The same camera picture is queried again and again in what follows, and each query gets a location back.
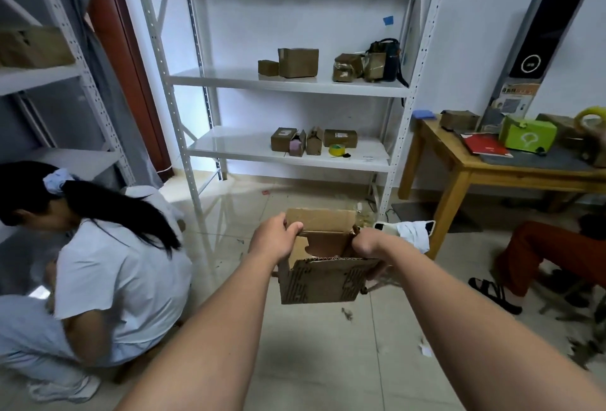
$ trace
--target black panel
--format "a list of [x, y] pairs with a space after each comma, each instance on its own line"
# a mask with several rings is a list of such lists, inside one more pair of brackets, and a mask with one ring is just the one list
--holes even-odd
[[509, 76], [540, 79], [581, 0], [541, 0]]

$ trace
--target red booklet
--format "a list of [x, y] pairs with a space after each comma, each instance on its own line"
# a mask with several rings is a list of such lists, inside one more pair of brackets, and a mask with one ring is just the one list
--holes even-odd
[[460, 136], [472, 154], [513, 157], [513, 154], [503, 146], [495, 133], [461, 133]]

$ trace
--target hair tie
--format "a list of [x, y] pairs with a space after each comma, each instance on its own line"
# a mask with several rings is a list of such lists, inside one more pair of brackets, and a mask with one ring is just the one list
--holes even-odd
[[67, 169], [57, 169], [42, 178], [46, 191], [56, 196], [63, 197], [63, 185], [66, 181], [74, 181], [74, 178]]

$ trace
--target white wall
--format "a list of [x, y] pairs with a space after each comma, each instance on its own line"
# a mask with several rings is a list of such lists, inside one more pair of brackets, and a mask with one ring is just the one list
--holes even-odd
[[[207, 62], [215, 65], [254, 67], [261, 58], [276, 59], [278, 47], [318, 47], [321, 69], [341, 52], [362, 50], [381, 37], [399, 34], [406, 0], [196, 0], [205, 14], [202, 28], [206, 37]], [[155, 60], [142, 20], [139, 0], [127, 0], [146, 70], [159, 109], [171, 157], [176, 144]], [[468, 109], [481, 114], [496, 83], [530, 0], [442, 0], [425, 61], [415, 108]], [[385, 27], [383, 17], [394, 15], [396, 23]], [[574, 115], [580, 109], [600, 104], [606, 81], [606, 5], [603, 0], [585, 0], [561, 48], [555, 56], [529, 116], [539, 112]], [[173, 17], [163, 40], [171, 52], [191, 56], [183, 47], [188, 35], [187, 19]], [[171, 71], [181, 65], [171, 64]], [[184, 87], [179, 94], [180, 109], [188, 126], [203, 131], [201, 98]], [[352, 127], [363, 135], [376, 135], [386, 100], [340, 97], [321, 94], [218, 90], [223, 125], [258, 127], [268, 131], [278, 126]], [[405, 162], [401, 160], [400, 173]], [[365, 181], [349, 171], [273, 166], [256, 162], [232, 161], [235, 173], [276, 177]], [[445, 170], [432, 154], [421, 163], [416, 185], [442, 189]]]

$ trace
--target white t-shirt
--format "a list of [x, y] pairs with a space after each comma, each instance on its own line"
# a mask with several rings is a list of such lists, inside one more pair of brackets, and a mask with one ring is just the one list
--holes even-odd
[[[144, 197], [160, 210], [182, 242], [181, 213], [151, 186], [126, 195]], [[84, 219], [59, 253], [55, 317], [62, 320], [103, 310], [114, 343], [136, 344], [163, 336], [186, 305], [192, 262], [184, 249], [168, 256], [117, 223]]]

